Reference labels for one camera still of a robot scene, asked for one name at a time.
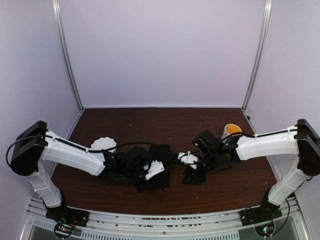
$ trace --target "cup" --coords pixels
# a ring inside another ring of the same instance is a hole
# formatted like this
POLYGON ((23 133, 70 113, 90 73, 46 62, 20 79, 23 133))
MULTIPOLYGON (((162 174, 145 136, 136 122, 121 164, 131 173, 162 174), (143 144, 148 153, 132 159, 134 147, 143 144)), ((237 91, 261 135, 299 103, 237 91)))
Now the cup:
POLYGON ((224 139, 225 137, 229 136, 230 134, 238 133, 238 132, 242 132, 241 128, 238 125, 235 125, 233 123, 229 123, 224 126, 224 130, 223 130, 221 139, 224 139))

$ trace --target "white wall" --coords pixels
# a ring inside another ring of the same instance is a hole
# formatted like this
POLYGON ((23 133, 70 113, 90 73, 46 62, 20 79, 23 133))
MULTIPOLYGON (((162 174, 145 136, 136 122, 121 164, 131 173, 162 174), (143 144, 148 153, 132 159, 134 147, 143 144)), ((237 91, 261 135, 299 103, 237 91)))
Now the white wall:
MULTIPOLYGON (((263 59, 249 103, 260 132, 307 119, 320 133, 320 1, 273 1, 263 59)), ((294 156, 274 157, 276 171, 289 170, 294 156)), ((296 193, 313 240, 320 239, 320 177, 296 193)))
POLYGON ((5 153, 38 120, 66 136, 79 112, 63 62, 51 0, 0 1, 0 239, 17 239, 31 198, 5 153))
POLYGON ((61 1, 85 107, 241 107, 264 0, 61 1))

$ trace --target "white plastic part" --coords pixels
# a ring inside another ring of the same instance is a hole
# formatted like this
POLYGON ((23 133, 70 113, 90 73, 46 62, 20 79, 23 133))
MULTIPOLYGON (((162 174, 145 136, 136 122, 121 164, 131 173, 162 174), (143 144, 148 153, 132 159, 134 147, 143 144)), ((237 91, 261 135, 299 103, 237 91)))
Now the white plastic part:
POLYGON ((297 168, 298 162, 299 158, 297 157, 290 172, 270 189, 268 201, 273 205, 280 206, 290 194, 310 177, 297 168))
POLYGON ((49 208, 59 207, 61 205, 59 189, 53 184, 41 162, 38 162, 38 168, 38 172, 34 172, 24 178, 29 182, 33 191, 40 195, 49 208))
POLYGON ((197 165, 195 163, 198 162, 199 159, 195 155, 192 155, 190 151, 187 153, 179 152, 178 159, 182 163, 190 165, 193 169, 197 169, 197 165))
POLYGON ((114 148, 115 146, 117 146, 116 141, 108 136, 100 137, 99 139, 94 140, 94 142, 91 144, 91 148, 94 150, 110 149, 114 148))
POLYGON ((257 137, 259 136, 257 134, 255 138, 242 136, 237 142, 238 147, 236 148, 236 152, 240 160, 279 154, 299 154, 298 143, 294 138, 294 136, 297 135, 297 132, 289 131, 294 129, 297 129, 297 127, 291 126, 280 130, 287 132, 268 136, 257 137))
POLYGON ((44 148, 40 156, 41 160, 67 165, 76 169, 83 170, 94 176, 98 176, 105 168, 105 158, 103 153, 90 153, 88 152, 89 150, 91 150, 90 148, 63 139, 52 131, 47 132, 47 135, 52 136, 53 139, 49 137, 45 138, 48 146, 44 148), (57 141, 56 139, 62 139, 66 142, 70 142, 73 145, 77 145, 78 147, 81 147, 85 150, 81 150, 74 146, 62 143, 60 141, 57 141))
MULTIPOLYGON (((148 167, 149 167, 149 165, 145 165, 143 167, 143 169, 147 170, 148 167)), ((148 170, 148 174, 145 175, 145 180, 151 179, 153 176, 163 172, 164 170, 165 170, 165 167, 164 167, 162 161, 153 161, 151 163, 150 169, 148 170)))

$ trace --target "brown wooden surface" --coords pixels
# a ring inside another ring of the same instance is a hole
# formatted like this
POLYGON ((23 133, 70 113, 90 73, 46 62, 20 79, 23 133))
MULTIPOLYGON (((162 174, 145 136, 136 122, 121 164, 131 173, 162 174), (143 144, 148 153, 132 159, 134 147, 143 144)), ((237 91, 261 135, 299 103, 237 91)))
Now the brown wooden surface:
MULTIPOLYGON (((118 144, 150 141, 171 144, 173 153, 195 150, 193 138, 204 129, 217 137, 228 123, 252 130, 240 109, 127 108, 87 109, 70 140, 89 147, 100 137, 118 144)), ((265 157, 235 164, 226 171, 211 171, 202 185, 183 185, 184 166, 171 170, 167 192, 137 193, 130 183, 110 182, 64 165, 58 165, 53 182, 72 207, 124 214, 194 214, 259 205, 265 191, 276 183, 265 157)))

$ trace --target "vertical metal rail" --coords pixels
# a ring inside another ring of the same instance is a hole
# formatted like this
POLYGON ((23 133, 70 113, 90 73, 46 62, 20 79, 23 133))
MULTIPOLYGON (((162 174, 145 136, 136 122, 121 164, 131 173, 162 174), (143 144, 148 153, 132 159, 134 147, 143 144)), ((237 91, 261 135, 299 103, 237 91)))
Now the vertical metal rail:
POLYGON ((269 31, 271 10, 272 10, 272 0, 265 0, 264 13, 263 13, 261 32, 260 32, 260 39, 259 39, 258 48, 256 51, 256 56, 255 56, 254 65, 253 65, 253 69, 252 69, 252 73, 251 73, 249 87, 247 89, 245 99, 243 102, 243 106, 242 106, 242 110, 244 112, 246 112, 246 110, 248 108, 249 100, 251 98, 251 95, 252 95, 256 80, 257 80, 258 71, 259 71, 259 67, 260 67, 261 59, 262 59, 262 54, 263 54, 263 51, 265 48, 267 35, 268 35, 268 31, 269 31))
POLYGON ((56 26, 59 32, 59 38, 60 38, 60 43, 61 43, 61 48, 63 53, 65 69, 68 74, 68 78, 71 84, 71 89, 75 97, 77 106, 79 108, 79 111, 81 112, 84 110, 84 107, 80 99, 79 91, 75 81, 75 76, 71 67, 70 57, 68 54, 67 42, 66 42, 66 37, 64 32, 64 25, 62 22, 62 16, 61 16, 61 10, 60 10, 60 0, 52 0, 52 4, 53 4, 54 18, 55 18, 56 26))

